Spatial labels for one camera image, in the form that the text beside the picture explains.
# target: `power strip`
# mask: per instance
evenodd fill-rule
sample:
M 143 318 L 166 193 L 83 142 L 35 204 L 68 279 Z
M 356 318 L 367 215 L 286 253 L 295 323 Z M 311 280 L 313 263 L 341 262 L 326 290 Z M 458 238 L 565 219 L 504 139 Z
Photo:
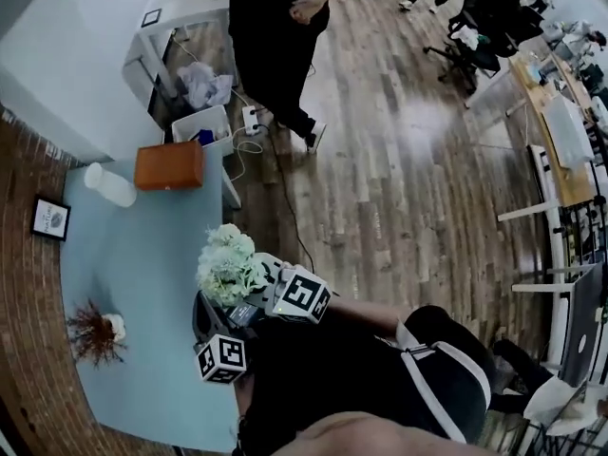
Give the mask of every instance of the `power strip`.
M 260 130 L 257 129 L 259 122 L 257 121 L 256 107 L 244 106 L 242 109 L 243 122 L 245 123 L 245 135 L 257 135 Z

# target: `brick wall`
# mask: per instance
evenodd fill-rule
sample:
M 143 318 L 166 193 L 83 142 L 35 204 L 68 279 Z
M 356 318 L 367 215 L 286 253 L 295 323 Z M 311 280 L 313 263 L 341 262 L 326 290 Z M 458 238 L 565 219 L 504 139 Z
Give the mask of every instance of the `brick wall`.
M 46 151 L 47 143 L 19 123 L 0 121 L 3 402 L 34 455 L 174 455 L 170 446 L 100 426 L 88 408 L 67 343 L 59 243 L 29 234 L 34 194 L 60 200 L 75 163 Z

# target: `light blue table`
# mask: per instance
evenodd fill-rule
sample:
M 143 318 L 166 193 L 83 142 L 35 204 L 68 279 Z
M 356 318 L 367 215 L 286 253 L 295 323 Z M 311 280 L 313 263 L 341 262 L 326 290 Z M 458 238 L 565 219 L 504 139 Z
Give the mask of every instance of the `light blue table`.
M 124 318 L 124 363 L 98 370 L 77 364 L 97 421 L 168 445 L 230 452 L 238 420 L 234 389 L 203 383 L 192 348 L 200 250 L 206 231 L 221 225 L 222 186 L 224 193 L 230 187 L 221 159 L 219 147 L 206 151 L 202 188 L 139 191 L 126 209 L 87 189 L 84 169 L 69 171 L 61 280 L 66 316 L 90 297 L 103 313 Z M 133 161 L 104 167 L 133 180 Z

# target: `small white pot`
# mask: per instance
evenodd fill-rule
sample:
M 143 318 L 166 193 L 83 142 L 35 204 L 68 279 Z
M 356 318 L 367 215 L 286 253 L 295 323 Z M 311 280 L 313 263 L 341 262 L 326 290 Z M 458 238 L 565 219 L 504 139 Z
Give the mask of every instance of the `small white pot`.
M 103 319 L 106 319 L 112 325 L 112 331 L 114 332 L 114 341 L 121 341 L 126 336 L 126 330 L 124 329 L 124 319 L 120 314 L 104 314 Z
M 97 162 L 86 169 L 85 186 L 123 208 L 131 206 L 137 197 L 137 189 L 131 182 L 118 174 L 106 171 Z

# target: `robotic arm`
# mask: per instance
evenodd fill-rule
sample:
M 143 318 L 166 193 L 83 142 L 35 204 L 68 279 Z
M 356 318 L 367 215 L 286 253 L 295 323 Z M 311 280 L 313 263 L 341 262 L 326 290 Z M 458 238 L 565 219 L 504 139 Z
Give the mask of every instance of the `robotic arm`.
M 204 381 L 231 384 L 247 371 L 245 341 L 256 337 L 252 325 L 263 317 L 318 324 L 332 297 L 327 282 L 301 265 L 262 256 L 269 284 L 227 311 L 197 293 L 193 330 L 195 366 Z

